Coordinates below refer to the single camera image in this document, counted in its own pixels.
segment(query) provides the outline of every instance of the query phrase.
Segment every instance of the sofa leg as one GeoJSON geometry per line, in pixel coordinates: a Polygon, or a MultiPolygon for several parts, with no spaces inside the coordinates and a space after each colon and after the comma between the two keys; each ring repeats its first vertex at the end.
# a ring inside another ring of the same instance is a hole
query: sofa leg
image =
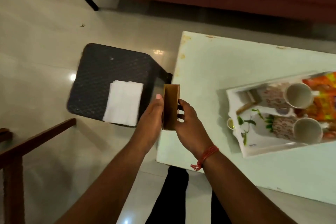
{"type": "Polygon", "coordinates": [[[99,7],[95,4],[95,2],[93,0],[85,0],[93,10],[98,11],[99,7]]]}

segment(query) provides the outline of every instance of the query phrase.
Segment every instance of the red thread bracelet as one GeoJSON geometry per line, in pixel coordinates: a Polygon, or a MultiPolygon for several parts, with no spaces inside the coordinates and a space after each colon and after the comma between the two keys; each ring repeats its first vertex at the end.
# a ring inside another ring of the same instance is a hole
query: red thread bracelet
{"type": "Polygon", "coordinates": [[[195,171],[199,171],[202,168],[204,160],[210,157],[215,152],[219,151],[216,145],[211,146],[209,149],[205,150],[202,157],[197,161],[197,165],[190,165],[195,171]]]}

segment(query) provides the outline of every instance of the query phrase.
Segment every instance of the brown box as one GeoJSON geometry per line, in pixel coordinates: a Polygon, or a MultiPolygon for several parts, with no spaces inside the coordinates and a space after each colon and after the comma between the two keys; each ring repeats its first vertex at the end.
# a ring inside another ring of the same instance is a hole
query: brown box
{"type": "Polygon", "coordinates": [[[163,89],[162,130],[175,130],[177,101],[180,98],[179,84],[165,84],[163,89]]]}

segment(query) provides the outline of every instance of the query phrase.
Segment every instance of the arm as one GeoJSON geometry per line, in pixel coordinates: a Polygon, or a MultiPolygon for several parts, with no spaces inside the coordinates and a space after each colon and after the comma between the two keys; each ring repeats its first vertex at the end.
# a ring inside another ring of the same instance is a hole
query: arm
{"type": "Polygon", "coordinates": [[[56,222],[56,224],[116,223],[147,152],[161,131],[161,95],[149,104],[128,144],[56,222]]]}
{"type": "MultiPolygon", "coordinates": [[[[184,114],[178,117],[176,132],[184,147],[196,159],[213,146],[193,107],[179,100],[184,114]]],[[[221,205],[233,224],[295,224],[283,211],[270,201],[249,179],[222,153],[216,152],[203,163],[204,173],[221,205]]]]}

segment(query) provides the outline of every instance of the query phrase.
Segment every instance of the glossy white floor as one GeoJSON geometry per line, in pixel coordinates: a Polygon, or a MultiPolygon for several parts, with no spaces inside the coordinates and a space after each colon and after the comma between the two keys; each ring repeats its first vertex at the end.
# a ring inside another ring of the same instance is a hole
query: glossy white floor
{"type": "MultiPolygon", "coordinates": [[[[334,26],[159,2],[94,1],[105,9],[94,12],[83,0],[0,0],[0,127],[15,133],[14,142],[72,117],[65,104],[88,43],[148,53],[168,72],[174,71],[183,30],[336,53],[334,26]]],[[[77,119],[76,128],[24,158],[27,223],[54,222],[134,131],[77,119]]],[[[155,156],[153,148],[118,223],[148,217],[167,174],[155,156]]],[[[262,191],[298,223],[335,222],[334,205],[262,191]]],[[[205,177],[190,172],[186,223],[210,223],[210,198],[205,177]]]]}

